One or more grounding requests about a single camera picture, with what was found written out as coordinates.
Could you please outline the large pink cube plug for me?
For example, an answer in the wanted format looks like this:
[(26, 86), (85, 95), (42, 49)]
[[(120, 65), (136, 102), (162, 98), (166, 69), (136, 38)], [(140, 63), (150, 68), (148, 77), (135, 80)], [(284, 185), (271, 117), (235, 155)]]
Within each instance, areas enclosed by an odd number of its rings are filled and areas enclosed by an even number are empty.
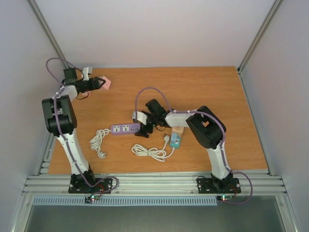
[(105, 84), (101, 87), (102, 89), (104, 90), (109, 90), (110, 86), (111, 86), (111, 80), (108, 79), (107, 77), (105, 76), (101, 76), (100, 78), (104, 79), (105, 80)]

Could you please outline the purple power strip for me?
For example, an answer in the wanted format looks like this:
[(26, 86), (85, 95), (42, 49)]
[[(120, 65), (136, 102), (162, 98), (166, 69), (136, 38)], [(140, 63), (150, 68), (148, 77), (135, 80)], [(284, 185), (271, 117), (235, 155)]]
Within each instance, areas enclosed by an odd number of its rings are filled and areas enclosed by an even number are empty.
[(135, 134), (140, 130), (139, 123), (115, 124), (111, 126), (112, 135)]

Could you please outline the small blue plug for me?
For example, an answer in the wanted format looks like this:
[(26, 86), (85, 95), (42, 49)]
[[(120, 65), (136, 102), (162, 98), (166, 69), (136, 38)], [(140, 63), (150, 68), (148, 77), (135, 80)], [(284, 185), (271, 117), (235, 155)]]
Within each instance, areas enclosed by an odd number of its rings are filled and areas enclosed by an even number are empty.
[(173, 133), (172, 135), (171, 135), (171, 139), (170, 139), (170, 142), (172, 143), (172, 144), (179, 144), (179, 142), (180, 142), (180, 137), (176, 134), (176, 133)]

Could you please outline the teal power strip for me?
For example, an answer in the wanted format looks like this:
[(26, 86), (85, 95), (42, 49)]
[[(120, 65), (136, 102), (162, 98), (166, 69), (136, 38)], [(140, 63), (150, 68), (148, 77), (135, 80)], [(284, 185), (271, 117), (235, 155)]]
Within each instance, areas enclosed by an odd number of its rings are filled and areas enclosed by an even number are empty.
[(169, 142), (170, 147), (178, 149), (180, 147), (180, 143), (181, 137), (179, 137), (177, 134), (172, 134)]

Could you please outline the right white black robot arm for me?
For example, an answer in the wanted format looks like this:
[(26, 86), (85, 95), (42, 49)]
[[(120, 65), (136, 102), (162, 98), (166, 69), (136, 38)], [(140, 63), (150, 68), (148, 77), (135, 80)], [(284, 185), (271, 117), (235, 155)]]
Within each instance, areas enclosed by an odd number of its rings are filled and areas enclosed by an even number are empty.
[(230, 186), (233, 175), (229, 171), (225, 154), (225, 125), (206, 106), (197, 110), (165, 110), (156, 99), (146, 103), (148, 111), (133, 112), (134, 122), (140, 124), (136, 136), (148, 138), (153, 128), (184, 127), (189, 128), (209, 155), (211, 162), (211, 183), (217, 192), (223, 192)]

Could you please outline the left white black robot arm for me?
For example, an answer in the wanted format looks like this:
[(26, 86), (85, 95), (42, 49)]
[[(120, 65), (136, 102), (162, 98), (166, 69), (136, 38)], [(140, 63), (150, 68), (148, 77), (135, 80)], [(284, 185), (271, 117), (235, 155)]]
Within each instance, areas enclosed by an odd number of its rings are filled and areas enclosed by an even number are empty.
[(42, 100), (42, 109), (47, 130), (61, 143), (71, 167), (69, 192), (93, 192), (97, 188), (97, 180), (84, 157), (77, 138), (77, 118), (72, 101), (80, 93), (100, 89), (106, 80), (100, 77), (89, 77), (87, 68), (82, 70), (82, 78), (78, 79), (75, 68), (64, 70), (65, 79), (60, 81), (60, 89), (56, 94)]

